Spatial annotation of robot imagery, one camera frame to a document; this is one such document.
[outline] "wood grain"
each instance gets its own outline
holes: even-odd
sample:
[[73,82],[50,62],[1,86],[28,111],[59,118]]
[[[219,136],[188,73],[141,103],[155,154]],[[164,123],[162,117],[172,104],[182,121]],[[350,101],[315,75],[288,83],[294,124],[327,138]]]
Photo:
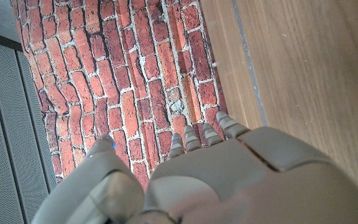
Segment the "wood grain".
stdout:
[[[223,4],[232,6],[217,7]],[[316,146],[358,184],[358,1],[237,0],[237,6],[268,125]],[[202,7],[207,17],[205,8],[213,6]],[[210,35],[223,32],[209,23]],[[214,51],[222,45],[216,39]],[[226,99],[238,98],[226,87]]]
[[238,35],[236,18],[231,13],[231,4],[221,4],[221,0],[201,0],[208,5],[203,7],[204,17],[207,21],[214,56],[218,67],[219,77],[224,96],[237,96],[225,98],[229,114],[238,122],[250,128],[262,125],[253,86],[244,55],[241,37]]

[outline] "robotic hand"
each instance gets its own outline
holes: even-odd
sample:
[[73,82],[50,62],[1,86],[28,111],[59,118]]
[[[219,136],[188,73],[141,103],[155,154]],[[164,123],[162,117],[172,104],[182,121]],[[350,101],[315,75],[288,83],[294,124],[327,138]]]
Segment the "robotic hand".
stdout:
[[146,193],[108,135],[47,197],[33,223],[358,223],[358,188],[330,158],[279,130],[253,131],[216,115],[201,147],[172,137]]

